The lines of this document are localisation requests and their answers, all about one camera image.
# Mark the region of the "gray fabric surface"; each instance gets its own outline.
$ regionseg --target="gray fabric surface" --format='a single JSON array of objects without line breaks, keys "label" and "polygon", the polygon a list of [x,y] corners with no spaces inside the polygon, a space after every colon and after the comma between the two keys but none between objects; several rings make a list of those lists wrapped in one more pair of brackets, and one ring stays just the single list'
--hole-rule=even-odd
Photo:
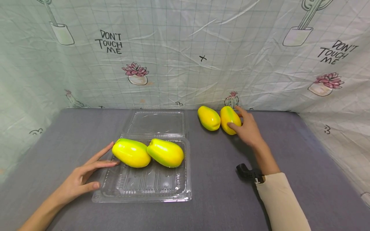
[{"label": "gray fabric surface", "polygon": [[[1,230],[20,227],[75,167],[117,139],[128,112],[63,110],[1,186]],[[301,118],[290,112],[252,113],[312,230],[369,230],[370,210]],[[235,173],[240,163],[255,166],[251,150],[222,129],[205,130],[196,111],[189,112],[189,125],[191,201],[92,203],[90,193],[66,206],[49,230],[268,230],[255,188]]]}]

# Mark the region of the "flower pot drawing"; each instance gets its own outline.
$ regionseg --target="flower pot drawing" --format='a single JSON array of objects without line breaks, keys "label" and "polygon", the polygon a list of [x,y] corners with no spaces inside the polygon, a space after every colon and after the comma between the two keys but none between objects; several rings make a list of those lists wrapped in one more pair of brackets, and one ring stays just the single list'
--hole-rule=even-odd
[{"label": "flower pot drawing", "polygon": [[50,20],[51,20],[51,22],[50,22],[51,28],[53,29],[53,32],[54,32],[55,37],[57,38],[58,42],[61,45],[65,45],[65,46],[74,44],[73,37],[72,37],[71,33],[69,32],[67,25],[57,23],[57,21],[55,20],[55,17],[54,17],[54,15],[51,12],[51,9],[49,7],[49,5],[51,4],[51,0],[37,0],[37,1],[39,1],[42,4],[45,5],[46,10],[47,10],[47,12],[49,14],[49,17],[50,17]]},{"label": "flower pot drawing", "polygon": [[73,37],[71,33],[69,32],[68,27],[66,25],[57,23],[57,25],[55,26],[53,25],[52,22],[50,22],[50,25],[60,44],[65,45],[65,46],[74,44]]},{"label": "flower pot drawing", "polygon": [[72,95],[72,92],[70,90],[64,89],[67,94],[67,99],[70,101],[70,107],[71,108],[90,108],[88,105],[81,103],[77,99],[75,99]]},{"label": "flower pot drawing", "polygon": [[225,99],[225,106],[230,106],[235,108],[239,105],[239,98],[236,96],[238,93],[236,91],[230,92],[230,95]]},{"label": "flower pot drawing", "polygon": [[306,41],[312,30],[312,27],[307,27],[303,30],[299,30],[298,27],[290,28],[284,38],[283,45],[287,47],[301,46]]},{"label": "flower pot drawing", "polygon": [[135,85],[146,85],[148,83],[148,78],[146,75],[149,73],[146,67],[141,67],[136,63],[127,64],[127,67],[122,67],[126,71],[128,76],[128,81]]},{"label": "flower pot drawing", "polygon": [[342,88],[344,82],[340,78],[336,72],[318,76],[308,90],[318,96],[330,95],[334,89]]},{"label": "flower pot drawing", "polygon": [[316,11],[326,8],[333,0],[302,0],[302,8],[307,11],[301,23],[297,27],[290,28],[284,38],[283,45],[287,47],[301,46],[311,31],[312,27],[307,27],[311,22]]}]

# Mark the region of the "finger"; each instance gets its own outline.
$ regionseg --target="finger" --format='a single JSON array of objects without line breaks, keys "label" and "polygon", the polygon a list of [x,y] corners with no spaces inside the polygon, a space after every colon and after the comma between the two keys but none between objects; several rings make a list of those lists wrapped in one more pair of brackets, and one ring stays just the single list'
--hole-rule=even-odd
[{"label": "finger", "polygon": [[241,114],[242,117],[247,117],[248,116],[248,112],[246,110],[244,110],[243,108],[241,108],[240,106],[236,106],[235,109],[239,111],[239,113]]},{"label": "finger", "polygon": [[116,161],[108,161],[108,160],[101,160],[101,161],[96,161],[91,164],[86,164],[82,165],[81,167],[78,168],[78,173],[83,176],[84,174],[90,172],[90,171],[95,171],[97,169],[101,168],[106,168],[106,167],[113,167],[119,164],[119,162]]},{"label": "finger", "polygon": [[84,193],[88,193],[88,192],[97,190],[99,188],[100,188],[100,183],[95,181],[95,182],[91,182],[91,183],[79,186],[78,190],[77,190],[77,193],[78,193],[78,196],[79,196],[79,195],[82,195]]},{"label": "finger", "polygon": [[238,132],[238,130],[240,129],[240,126],[234,124],[234,123],[228,123],[228,126],[229,128],[231,128],[232,130],[234,130],[236,133]]},{"label": "finger", "polygon": [[100,150],[98,153],[96,153],[91,159],[89,159],[85,164],[90,164],[95,161],[98,161],[104,154],[106,154],[114,145],[114,142],[112,141],[110,144],[108,144],[107,147]]}]

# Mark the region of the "wrinkled fabric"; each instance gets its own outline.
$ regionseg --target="wrinkled fabric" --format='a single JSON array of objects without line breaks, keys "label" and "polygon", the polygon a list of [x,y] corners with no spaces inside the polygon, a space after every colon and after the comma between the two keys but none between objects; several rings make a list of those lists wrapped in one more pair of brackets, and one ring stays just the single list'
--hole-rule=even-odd
[{"label": "wrinkled fabric", "polygon": [[368,12],[366,0],[4,0],[0,179],[62,108],[240,105],[299,113],[367,195]]}]

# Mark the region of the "plastic container lid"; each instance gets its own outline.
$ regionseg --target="plastic container lid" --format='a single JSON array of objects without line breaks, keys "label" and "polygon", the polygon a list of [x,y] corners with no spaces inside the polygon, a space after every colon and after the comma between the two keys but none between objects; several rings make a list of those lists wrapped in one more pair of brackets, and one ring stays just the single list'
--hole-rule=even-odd
[{"label": "plastic container lid", "polygon": [[185,137],[188,132],[184,110],[133,110],[122,137]]}]

